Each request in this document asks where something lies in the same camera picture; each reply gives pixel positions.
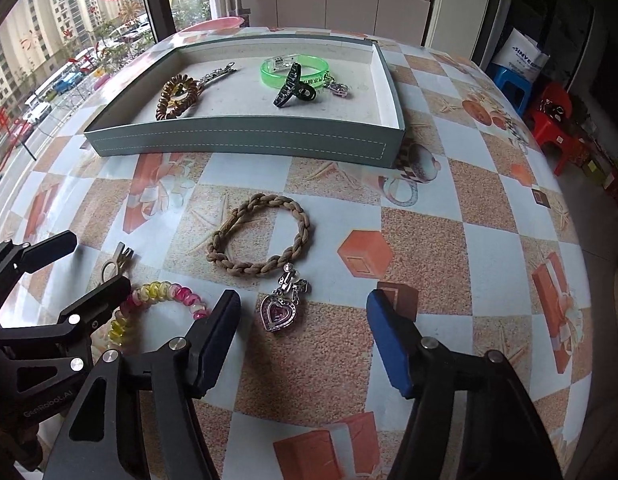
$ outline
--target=metal clasp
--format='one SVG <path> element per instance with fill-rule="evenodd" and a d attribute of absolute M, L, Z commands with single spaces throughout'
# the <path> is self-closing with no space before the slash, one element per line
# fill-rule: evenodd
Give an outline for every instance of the metal clasp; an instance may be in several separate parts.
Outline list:
<path fill-rule="evenodd" d="M 285 272 L 278 278 L 278 285 L 280 286 L 276 289 L 276 292 L 280 295 L 288 294 L 291 291 L 291 287 L 294 285 L 294 277 L 298 272 L 292 264 L 285 264 L 282 270 Z"/>
<path fill-rule="evenodd" d="M 131 247 L 125 249 L 125 244 L 123 242 L 118 242 L 118 246 L 116 247 L 116 251 L 113 253 L 112 259 L 107 260 L 100 270 L 100 283 L 105 282 L 105 270 L 108 266 L 113 265 L 115 276 L 119 276 L 122 274 L 122 271 L 129 264 L 133 256 L 134 251 Z"/>

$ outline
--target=metal key clip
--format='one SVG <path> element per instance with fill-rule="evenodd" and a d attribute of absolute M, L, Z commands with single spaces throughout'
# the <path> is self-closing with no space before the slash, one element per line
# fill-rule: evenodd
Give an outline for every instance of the metal key clip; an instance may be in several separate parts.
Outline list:
<path fill-rule="evenodd" d="M 102 270 L 100 271 L 100 283 L 105 282 L 105 269 L 107 269 L 108 266 L 113 265 L 115 267 L 115 276 L 119 276 L 133 256 L 134 250 L 131 247 L 125 249 L 125 244 L 123 242 L 118 242 L 112 259 L 107 260 L 102 266 Z"/>

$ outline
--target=pink and yellow coil bracelet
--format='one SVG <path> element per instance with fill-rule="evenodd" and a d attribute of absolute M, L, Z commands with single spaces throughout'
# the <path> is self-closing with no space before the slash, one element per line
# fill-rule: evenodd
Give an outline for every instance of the pink and yellow coil bracelet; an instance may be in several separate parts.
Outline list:
<path fill-rule="evenodd" d="M 138 314 L 154 303 L 160 301 L 177 301 L 189 308 L 193 319 L 207 317 L 210 312 L 207 305 L 198 294 L 194 294 L 190 288 L 170 282 L 151 282 L 135 288 L 129 297 L 117 308 L 111 322 L 111 326 L 105 336 L 106 349 L 120 350 L 126 335 L 132 330 L 132 321 Z"/>

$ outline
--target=silver charm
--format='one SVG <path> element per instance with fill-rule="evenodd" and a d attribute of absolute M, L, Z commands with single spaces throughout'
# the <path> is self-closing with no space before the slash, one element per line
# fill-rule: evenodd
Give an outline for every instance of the silver charm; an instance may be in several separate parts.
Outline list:
<path fill-rule="evenodd" d="M 123 242 L 118 242 L 118 246 L 116 247 L 116 251 L 113 253 L 112 259 L 107 260 L 102 266 L 102 269 L 100 269 L 100 283 L 105 282 L 105 270 L 107 267 L 113 265 L 113 276 L 119 276 L 122 274 L 122 271 L 125 270 L 125 267 L 127 267 L 133 257 L 134 250 L 131 247 L 126 249 Z"/>
<path fill-rule="evenodd" d="M 237 70 L 233 68 L 234 65 L 235 65 L 235 62 L 232 61 L 224 68 L 217 68 L 215 70 L 212 70 L 212 72 L 208 73 L 206 76 L 199 79 L 198 80 L 198 88 L 199 88 L 198 92 L 202 92 L 202 89 L 205 88 L 205 85 L 212 82 L 214 79 L 222 77 L 225 74 L 237 72 Z"/>
<path fill-rule="evenodd" d="M 276 332 L 294 322 L 300 295 L 310 288 L 307 280 L 297 279 L 297 270 L 292 264 L 285 264 L 283 270 L 284 274 L 278 279 L 279 287 L 260 303 L 260 319 L 267 332 Z"/>
<path fill-rule="evenodd" d="M 324 76 L 325 85 L 324 87 L 327 90 L 331 90 L 331 93 L 336 97 L 347 97 L 349 94 L 349 87 L 347 85 L 343 85 L 342 83 L 336 83 L 336 80 L 327 72 Z"/>

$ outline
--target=keychain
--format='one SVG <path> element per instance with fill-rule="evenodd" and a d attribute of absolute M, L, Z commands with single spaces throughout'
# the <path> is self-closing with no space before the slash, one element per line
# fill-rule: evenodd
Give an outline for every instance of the keychain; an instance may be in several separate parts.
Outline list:
<path fill-rule="evenodd" d="M 306 294 L 310 285 L 307 280 L 296 278 L 293 264 L 285 264 L 284 274 L 278 279 L 280 285 L 260 303 L 260 318 L 267 332 L 275 332 L 294 322 L 300 303 L 300 294 Z"/>
<path fill-rule="evenodd" d="M 217 68 L 198 80 L 189 77 L 187 74 L 179 74 L 170 78 L 163 86 L 160 99 L 158 99 L 158 106 L 155 110 L 156 120 L 175 119 L 181 116 L 187 108 L 198 100 L 198 96 L 202 94 L 202 91 L 210 82 L 236 72 L 237 70 L 233 68 L 234 65 L 235 63 L 232 61 L 224 68 Z"/>

